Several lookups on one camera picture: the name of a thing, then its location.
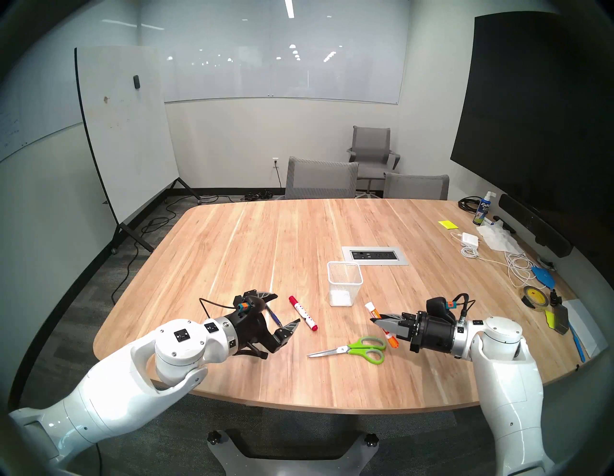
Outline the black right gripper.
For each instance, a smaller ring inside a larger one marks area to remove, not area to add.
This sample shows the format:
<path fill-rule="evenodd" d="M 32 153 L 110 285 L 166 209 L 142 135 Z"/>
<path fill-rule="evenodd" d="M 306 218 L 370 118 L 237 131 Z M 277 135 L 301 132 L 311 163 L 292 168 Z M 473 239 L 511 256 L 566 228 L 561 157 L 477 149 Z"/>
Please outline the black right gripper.
<path fill-rule="evenodd" d="M 456 318 L 450 311 L 445 317 L 432 316 L 426 311 L 417 314 L 381 314 L 381 319 L 372 322 L 399 339 L 408 339 L 410 351 L 422 349 L 451 354 L 456 330 Z"/>

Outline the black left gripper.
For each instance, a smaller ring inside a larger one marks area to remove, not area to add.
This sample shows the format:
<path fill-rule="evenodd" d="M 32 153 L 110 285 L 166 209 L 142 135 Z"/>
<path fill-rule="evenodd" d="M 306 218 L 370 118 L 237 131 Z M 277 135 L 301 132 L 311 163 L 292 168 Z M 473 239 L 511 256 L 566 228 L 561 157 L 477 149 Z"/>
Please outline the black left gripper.
<path fill-rule="evenodd" d="M 265 303 L 278 298 L 275 293 L 260 291 L 246 291 L 243 294 L 243 297 L 248 296 L 261 298 Z M 269 352 L 275 353 L 287 344 L 300 323 L 300 320 L 294 320 L 270 334 L 261 313 L 237 313 L 233 316 L 233 327 L 238 339 L 235 356 L 267 358 Z"/>

